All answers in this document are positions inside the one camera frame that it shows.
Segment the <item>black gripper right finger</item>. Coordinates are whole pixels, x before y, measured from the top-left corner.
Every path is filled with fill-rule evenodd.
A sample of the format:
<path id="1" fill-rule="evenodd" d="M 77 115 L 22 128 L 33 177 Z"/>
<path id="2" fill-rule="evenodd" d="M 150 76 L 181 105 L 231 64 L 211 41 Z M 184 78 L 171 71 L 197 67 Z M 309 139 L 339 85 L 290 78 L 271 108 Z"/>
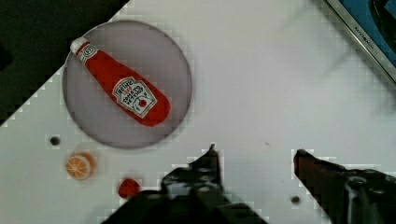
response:
<path id="1" fill-rule="evenodd" d="M 374 169 L 347 169 L 304 149 L 296 151 L 293 166 L 332 224 L 396 224 L 393 175 Z"/>

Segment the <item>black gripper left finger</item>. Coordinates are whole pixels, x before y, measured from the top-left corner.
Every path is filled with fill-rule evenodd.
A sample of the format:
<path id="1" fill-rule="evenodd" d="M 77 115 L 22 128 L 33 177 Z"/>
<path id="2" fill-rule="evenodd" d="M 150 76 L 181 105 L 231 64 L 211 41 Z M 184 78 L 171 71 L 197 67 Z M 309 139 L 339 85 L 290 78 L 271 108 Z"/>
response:
<path id="1" fill-rule="evenodd" d="M 245 203 L 225 194 L 219 153 L 209 150 L 186 167 L 176 168 L 159 190 L 143 190 L 102 224 L 268 224 Z"/>

